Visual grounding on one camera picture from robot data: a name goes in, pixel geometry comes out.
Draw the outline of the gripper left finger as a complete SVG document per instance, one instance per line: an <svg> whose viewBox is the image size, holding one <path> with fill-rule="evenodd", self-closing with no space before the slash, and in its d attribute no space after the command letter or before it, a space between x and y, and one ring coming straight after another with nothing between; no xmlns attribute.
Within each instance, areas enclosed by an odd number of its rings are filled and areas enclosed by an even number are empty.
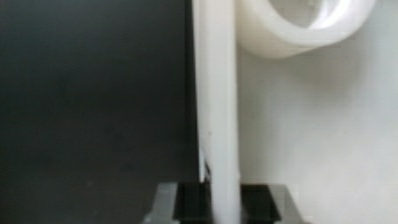
<svg viewBox="0 0 398 224"><path fill-rule="evenodd" d="M210 187L200 182L161 183L141 224L212 224Z"/></svg>

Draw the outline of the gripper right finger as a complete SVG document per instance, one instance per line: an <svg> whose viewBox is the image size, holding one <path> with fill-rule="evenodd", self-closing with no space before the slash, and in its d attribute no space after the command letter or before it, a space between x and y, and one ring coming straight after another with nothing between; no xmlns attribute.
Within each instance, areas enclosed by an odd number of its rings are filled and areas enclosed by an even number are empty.
<svg viewBox="0 0 398 224"><path fill-rule="evenodd" d="M242 224L310 224L304 221L289 187L281 184L242 185Z"/></svg>

